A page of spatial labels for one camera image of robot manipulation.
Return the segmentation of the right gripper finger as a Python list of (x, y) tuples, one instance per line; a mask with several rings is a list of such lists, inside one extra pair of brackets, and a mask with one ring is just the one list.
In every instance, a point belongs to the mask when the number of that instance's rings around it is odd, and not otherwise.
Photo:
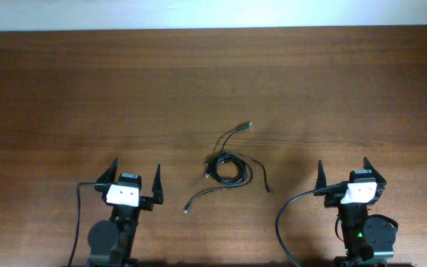
[(363, 158), (363, 169), (369, 170), (378, 185), (387, 185), (385, 178), (373, 167), (367, 157)]
[(318, 190), (324, 189), (326, 186), (327, 186), (327, 182), (326, 182), (325, 171), (322, 165), (322, 161), (319, 160), (318, 167), (317, 167), (317, 180), (316, 180), (314, 189), (318, 191)]

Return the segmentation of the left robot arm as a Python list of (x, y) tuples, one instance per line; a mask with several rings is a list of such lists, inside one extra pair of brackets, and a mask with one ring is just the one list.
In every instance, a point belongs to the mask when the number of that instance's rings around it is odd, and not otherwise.
[(161, 168), (156, 168), (152, 195), (141, 195), (142, 178), (137, 174), (122, 173), (116, 176), (118, 160), (96, 180), (94, 188), (102, 194), (102, 201), (112, 208), (110, 217), (94, 224), (87, 235), (90, 246), (88, 266), (138, 266), (131, 257), (139, 215), (152, 211), (164, 202)]

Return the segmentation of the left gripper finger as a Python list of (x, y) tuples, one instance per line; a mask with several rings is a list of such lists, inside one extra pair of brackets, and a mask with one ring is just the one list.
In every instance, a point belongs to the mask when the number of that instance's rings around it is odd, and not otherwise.
[(115, 158), (110, 167), (96, 180), (99, 184), (109, 184), (114, 182), (119, 160)]
[(152, 185), (152, 192), (153, 203), (156, 205), (162, 205), (164, 202), (164, 194), (161, 181), (161, 165), (157, 165), (156, 174)]

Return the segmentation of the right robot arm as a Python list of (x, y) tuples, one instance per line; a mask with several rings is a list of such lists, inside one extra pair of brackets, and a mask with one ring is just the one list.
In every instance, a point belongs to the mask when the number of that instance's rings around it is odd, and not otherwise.
[(367, 158), (363, 168), (351, 171), (349, 179), (328, 185), (322, 163), (314, 196), (325, 197), (326, 208), (336, 208), (336, 231), (342, 232), (345, 255), (335, 257), (335, 266), (387, 266), (394, 256), (393, 245), (398, 223), (381, 214), (369, 214), (368, 208), (382, 196), (387, 182)]

